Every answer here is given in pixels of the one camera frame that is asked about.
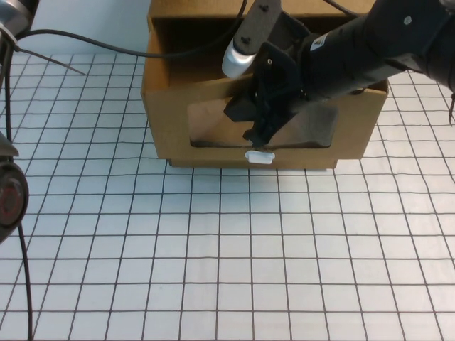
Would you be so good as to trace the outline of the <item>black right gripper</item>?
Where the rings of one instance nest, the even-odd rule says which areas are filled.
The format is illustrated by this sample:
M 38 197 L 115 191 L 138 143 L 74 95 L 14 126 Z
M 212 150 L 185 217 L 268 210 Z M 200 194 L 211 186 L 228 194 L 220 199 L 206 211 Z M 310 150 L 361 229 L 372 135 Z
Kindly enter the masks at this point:
M 266 146 L 295 113 L 295 108 L 308 100 L 301 76 L 301 54 L 309 37 L 306 26 L 280 13 L 272 32 L 259 50 L 255 67 L 256 98 L 248 93 L 234 96 L 224 114 L 233 122 L 254 122 L 243 138 L 252 146 Z M 256 119 L 256 106 L 263 111 Z

